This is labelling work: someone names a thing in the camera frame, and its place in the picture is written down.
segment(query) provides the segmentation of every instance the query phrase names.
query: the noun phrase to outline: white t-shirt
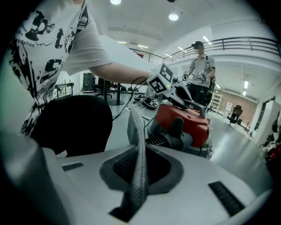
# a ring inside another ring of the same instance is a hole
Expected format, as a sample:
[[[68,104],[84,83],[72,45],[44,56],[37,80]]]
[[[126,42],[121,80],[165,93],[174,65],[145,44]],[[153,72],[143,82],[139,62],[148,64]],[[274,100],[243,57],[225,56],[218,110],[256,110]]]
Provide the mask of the white t-shirt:
[[[86,2],[46,0],[31,12],[15,33],[7,58],[35,104],[21,132],[30,135],[42,110],[53,98],[63,69],[69,75],[111,61],[99,42]]]

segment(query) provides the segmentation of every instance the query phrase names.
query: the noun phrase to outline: black chair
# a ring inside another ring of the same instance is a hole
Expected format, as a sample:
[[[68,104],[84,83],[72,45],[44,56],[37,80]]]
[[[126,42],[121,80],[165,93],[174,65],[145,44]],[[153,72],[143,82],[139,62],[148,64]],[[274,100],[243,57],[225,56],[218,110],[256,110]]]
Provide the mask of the black chair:
[[[232,124],[232,123],[233,124],[237,123],[238,119],[239,119],[239,116],[242,114],[242,112],[243,112],[243,110],[242,110],[242,107],[240,105],[235,106],[234,109],[233,109],[232,115],[229,116],[229,114],[228,114],[228,117],[227,117],[230,121],[229,125]]]
[[[109,89],[111,86],[111,82],[110,81],[106,81],[107,83],[107,88]],[[107,90],[104,90],[104,79],[102,78],[98,78],[98,82],[97,84],[93,85],[93,87],[99,88],[101,90],[101,93],[96,94],[95,96],[101,96],[104,95],[104,93],[106,93],[106,95],[110,96],[112,98],[111,94],[107,94]]]
[[[113,94],[117,92],[117,83],[112,83],[111,87],[114,88],[115,90],[113,91]]]

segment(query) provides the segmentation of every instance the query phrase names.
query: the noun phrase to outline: red motor housing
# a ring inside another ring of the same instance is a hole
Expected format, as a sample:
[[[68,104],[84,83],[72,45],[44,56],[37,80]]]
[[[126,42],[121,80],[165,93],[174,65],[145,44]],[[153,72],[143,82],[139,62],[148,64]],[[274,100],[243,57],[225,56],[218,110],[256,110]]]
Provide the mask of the red motor housing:
[[[200,112],[196,110],[160,105],[155,120],[164,130],[168,130],[175,117],[184,120],[183,132],[192,136],[192,146],[201,147],[209,136],[210,119],[200,117]]]

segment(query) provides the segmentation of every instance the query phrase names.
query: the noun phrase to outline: cap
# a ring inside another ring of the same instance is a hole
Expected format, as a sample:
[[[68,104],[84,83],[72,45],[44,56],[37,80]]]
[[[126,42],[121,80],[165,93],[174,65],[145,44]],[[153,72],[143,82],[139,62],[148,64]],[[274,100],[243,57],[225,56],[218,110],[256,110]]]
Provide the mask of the cap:
[[[203,44],[203,42],[198,40],[198,41],[195,41],[194,43],[192,43],[191,46],[195,49],[199,49],[200,47],[204,47],[204,44]]]

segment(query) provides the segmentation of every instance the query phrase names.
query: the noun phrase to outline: person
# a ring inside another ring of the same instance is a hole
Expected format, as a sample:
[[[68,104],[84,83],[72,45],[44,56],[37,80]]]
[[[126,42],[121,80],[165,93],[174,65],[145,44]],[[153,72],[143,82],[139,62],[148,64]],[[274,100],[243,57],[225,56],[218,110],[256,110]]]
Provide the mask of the person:
[[[54,100],[61,70],[72,75],[89,69],[105,80],[129,84],[145,82],[149,77],[149,72],[109,59],[86,0],[42,1],[19,26],[5,57],[34,99],[21,133],[56,154],[67,150],[68,156],[104,151],[112,113],[102,98],[94,96]]]
[[[204,44],[201,41],[196,41],[191,45],[198,56],[192,60],[188,75],[194,72],[188,90],[192,100],[203,105],[208,88],[211,84],[211,79],[215,76],[216,67],[213,57],[207,56],[204,53]]]

